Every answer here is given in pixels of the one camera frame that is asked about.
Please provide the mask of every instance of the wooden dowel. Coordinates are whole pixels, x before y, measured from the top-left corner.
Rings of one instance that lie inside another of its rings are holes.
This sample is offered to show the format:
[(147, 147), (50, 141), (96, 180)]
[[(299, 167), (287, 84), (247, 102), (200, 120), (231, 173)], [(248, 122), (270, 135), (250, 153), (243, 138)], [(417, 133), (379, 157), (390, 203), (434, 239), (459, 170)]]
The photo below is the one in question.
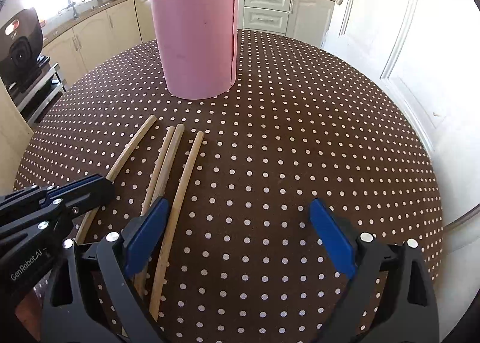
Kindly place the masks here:
[(179, 123), (175, 128), (175, 132), (170, 142), (169, 149), (166, 152), (165, 160), (163, 161), (162, 169), (158, 175), (157, 184), (155, 185), (154, 195), (155, 198), (158, 198), (160, 195), (163, 195), (165, 192), (165, 187), (167, 187), (167, 182), (170, 176), (170, 170), (172, 169), (173, 161), (175, 155), (177, 154), (177, 149), (182, 139), (183, 131), (185, 126), (182, 123)]
[(152, 172), (152, 177), (150, 178), (150, 182), (148, 183), (148, 188), (145, 194), (145, 199), (143, 200), (143, 206), (142, 211), (140, 212), (140, 216), (145, 215), (145, 213), (150, 208), (150, 205), (152, 205), (152, 202), (156, 199), (156, 197), (153, 198), (155, 186), (157, 185), (158, 175), (160, 174), (160, 169), (162, 168), (165, 155), (167, 154), (167, 150), (170, 145), (170, 141), (172, 141), (175, 127), (169, 126), (168, 128), (166, 128), (166, 130), (167, 133), (165, 135), (165, 139), (163, 140), (162, 147), (160, 148), (160, 152), (158, 153), (157, 161), (155, 162), (155, 167), (153, 168)]
[[(159, 196), (163, 196), (165, 192), (165, 187), (167, 186), (167, 181), (169, 180), (169, 177), (170, 177), (170, 171), (172, 169), (173, 161), (175, 159), (175, 155), (177, 153), (180, 140), (182, 139), (181, 137), (183, 135), (183, 131), (185, 130), (185, 126), (179, 123), (176, 128), (172, 126), (171, 129), (172, 129), (172, 135), (170, 137), (169, 146), (166, 148), (164, 158), (162, 159), (161, 169), (158, 172), (157, 179), (155, 180), (155, 184), (153, 185), (153, 188), (152, 188), (152, 197), (151, 197), (150, 204), (154, 202)], [(133, 281), (135, 289), (137, 290), (137, 293), (141, 298), (143, 298), (143, 290), (145, 289), (147, 267), (148, 266), (145, 266), (142, 271), (140, 271), (137, 275), (135, 275), (135, 278)]]
[[(157, 117), (155, 115), (150, 115), (147, 118), (147, 120), (143, 123), (143, 125), (141, 125), (141, 127), (138, 129), (135, 135), (131, 138), (130, 142), (126, 144), (122, 153), (120, 153), (120, 156), (118, 156), (112, 168), (110, 169), (108, 174), (105, 176), (109, 181), (113, 182), (115, 180), (115, 178), (117, 177), (117, 175), (120, 173), (121, 169), (127, 162), (128, 158), (130, 157), (131, 153), (134, 151), (134, 149), (140, 143), (143, 137), (145, 137), (146, 133), (148, 132), (150, 127), (152, 127), (152, 125), (155, 123), (156, 120), (157, 120)], [(87, 235), (88, 229), (92, 225), (92, 222), (95, 219), (95, 215), (97, 214), (97, 211), (98, 211), (98, 208), (95, 208), (93, 210), (90, 210), (87, 214), (85, 214), (85, 217), (83, 218), (83, 221), (75, 237), (77, 244), (82, 244), (85, 241), (85, 237)]]
[(166, 266), (169, 261), (170, 250), (172, 248), (173, 236), (175, 234), (175, 228), (177, 227), (178, 218), (187, 191), (187, 186), (191, 177), (191, 173), (195, 166), (195, 161), (202, 146), (203, 132), (198, 132), (195, 137), (195, 141), (191, 146), (190, 153), (188, 155), (187, 164), (180, 178), (178, 184), (177, 193), (172, 203), (172, 209), (170, 210), (169, 222), (165, 228), (163, 236), (162, 247), (160, 248), (160, 255), (158, 256), (157, 268), (155, 270), (155, 277), (153, 281), (152, 295), (150, 298), (150, 314), (155, 319), (158, 319), (158, 309), (160, 308), (160, 299), (162, 297), (163, 281), (165, 279)]

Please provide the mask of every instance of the polka dot tablecloth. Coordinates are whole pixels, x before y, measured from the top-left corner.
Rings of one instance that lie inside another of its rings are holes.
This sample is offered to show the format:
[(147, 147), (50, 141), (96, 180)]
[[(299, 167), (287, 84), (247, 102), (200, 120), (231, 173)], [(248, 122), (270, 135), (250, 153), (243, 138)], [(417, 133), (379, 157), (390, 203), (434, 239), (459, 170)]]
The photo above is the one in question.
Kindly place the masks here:
[[(154, 41), (85, 75), (39, 125), (15, 187), (106, 175), (155, 114), (158, 121), (115, 181), (116, 199), (90, 228), (87, 241), (99, 240), (140, 214), (166, 127), (186, 127), (166, 190), (169, 201), (196, 132), (205, 131), (158, 324), (172, 342), (306, 343), (347, 283), (309, 222), (312, 199), (321, 198), (381, 241), (417, 239), (435, 279), (442, 252), (440, 195), (417, 135), (374, 83), (302, 42), (252, 31), (238, 36), (236, 84), (212, 99), (173, 97)], [(380, 275), (359, 331), (369, 328), (384, 281)], [(100, 280), (98, 293), (111, 328), (120, 332)]]

